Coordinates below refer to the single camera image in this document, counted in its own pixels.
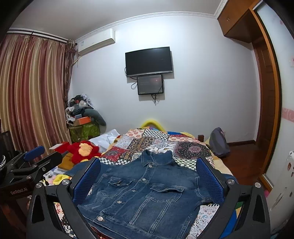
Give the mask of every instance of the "pocket flap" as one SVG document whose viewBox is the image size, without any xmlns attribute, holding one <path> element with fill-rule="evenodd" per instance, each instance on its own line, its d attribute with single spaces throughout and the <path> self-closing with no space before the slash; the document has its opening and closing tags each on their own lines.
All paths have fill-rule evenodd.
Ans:
<svg viewBox="0 0 294 239">
<path fill-rule="evenodd" d="M 127 185 L 130 185 L 131 182 L 132 182 L 132 180 L 130 180 L 130 179 L 124 180 L 124 179 L 120 179 L 120 178 L 112 178 L 112 179 L 110 179 L 109 184 L 116 185 L 116 186 L 127 186 Z"/>
<path fill-rule="evenodd" d="M 151 187 L 151 190 L 157 191 L 157 192 L 169 192 L 169 191 L 178 191 L 183 192 L 185 188 L 180 186 L 165 186 L 165 185 L 153 185 Z"/>
</svg>

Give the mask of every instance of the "white cloth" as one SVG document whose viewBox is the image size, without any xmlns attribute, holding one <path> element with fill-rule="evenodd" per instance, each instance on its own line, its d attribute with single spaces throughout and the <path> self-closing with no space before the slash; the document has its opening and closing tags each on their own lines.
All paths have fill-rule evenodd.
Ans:
<svg viewBox="0 0 294 239">
<path fill-rule="evenodd" d="M 99 146 L 100 153 L 104 153 L 106 152 L 108 146 L 112 144 L 119 135 L 120 134 L 114 129 L 98 137 L 92 138 L 89 141 L 96 146 Z"/>
</svg>

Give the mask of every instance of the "ceiling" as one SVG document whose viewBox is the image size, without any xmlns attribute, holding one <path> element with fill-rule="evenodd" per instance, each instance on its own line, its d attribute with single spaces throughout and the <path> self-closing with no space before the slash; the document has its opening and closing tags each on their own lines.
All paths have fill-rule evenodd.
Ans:
<svg viewBox="0 0 294 239">
<path fill-rule="evenodd" d="M 149 13 L 188 11 L 214 17 L 223 2 L 226 0 L 34 0 L 11 27 L 78 39 L 107 24 Z"/>
</svg>

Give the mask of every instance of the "white wall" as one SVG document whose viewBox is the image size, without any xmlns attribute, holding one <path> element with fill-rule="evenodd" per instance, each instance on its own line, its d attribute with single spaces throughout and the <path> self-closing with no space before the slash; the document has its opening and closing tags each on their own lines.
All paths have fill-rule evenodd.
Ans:
<svg viewBox="0 0 294 239">
<path fill-rule="evenodd" d="M 256 74 L 251 49 L 225 38 L 216 19 L 159 16 L 114 27 L 116 43 L 81 57 L 73 68 L 73 95 L 87 94 L 121 134 L 157 120 L 165 130 L 204 134 L 221 127 L 228 142 L 254 139 Z M 173 74 L 154 105 L 125 77 L 125 52 L 169 46 Z"/>
<path fill-rule="evenodd" d="M 254 69 L 255 69 L 255 78 L 256 78 L 256 90 L 257 90 L 257 99 L 256 99 L 256 122 L 255 122 L 255 133 L 254 133 L 254 140 L 257 139 L 257 133 L 258 133 L 258 127 L 259 127 L 259 118 L 260 118 L 260 79 L 259 79 L 259 71 L 258 71 L 258 65 L 257 65 L 257 59 L 255 56 L 255 51 L 253 49 L 253 46 L 251 44 L 252 50 L 252 58 L 254 62 Z"/>
<path fill-rule="evenodd" d="M 258 14 L 269 33 L 277 55 L 282 86 L 282 107 L 293 111 L 294 39 L 279 16 L 268 5 L 262 5 L 258 9 Z M 294 150 L 293 115 L 289 115 L 287 118 L 288 119 L 281 119 L 277 144 L 266 172 L 266 176 L 273 185 L 277 182 L 282 172 L 289 152 Z"/>
<path fill-rule="evenodd" d="M 69 85 L 69 96 L 68 96 L 68 100 L 69 100 L 69 101 L 70 101 L 72 98 L 75 97 L 73 89 L 74 89 L 74 88 L 73 88 L 73 82 L 72 82 L 72 80 L 71 80 L 71 83 L 70 83 L 70 85 Z"/>
</svg>

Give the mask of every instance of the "patchwork quilt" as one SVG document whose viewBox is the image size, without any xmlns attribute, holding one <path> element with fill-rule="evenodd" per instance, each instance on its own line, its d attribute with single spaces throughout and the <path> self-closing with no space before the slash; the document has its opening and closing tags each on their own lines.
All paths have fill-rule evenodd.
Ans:
<svg viewBox="0 0 294 239">
<path fill-rule="evenodd" d="M 210 150 L 204 143 L 183 134 L 170 135 L 150 128 L 129 130 L 99 159 L 101 163 L 123 165 L 137 159 L 145 149 L 154 153 L 165 153 L 170 150 L 172 151 L 173 159 L 180 166 L 193 170 L 196 169 L 196 160 L 199 157 L 205 157 L 215 167 Z M 200 206 L 198 216 L 186 239 L 196 239 L 210 222 L 218 207 L 218 205 Z M 56 204 L 56 210 L 66 234 L 72 238 L 77 238 L 59 203 Z M 98 231 L 96 233 L 100 239 L 109 239 L 109 237 L 102 235 Z"/>
<path fill-rule="evenodd" d="M 193 170 L 196 159 L 202 156 L 214 167 L 213 157 L 204 143 L 186 135 L 170 135 L 149 128 L 128 131 L 100 157 L 100 161 L 105 164 L 127 164 L 138 158 L 145 149 L 154 153 L 170 150 L 180 166 Z"/>
</svg>

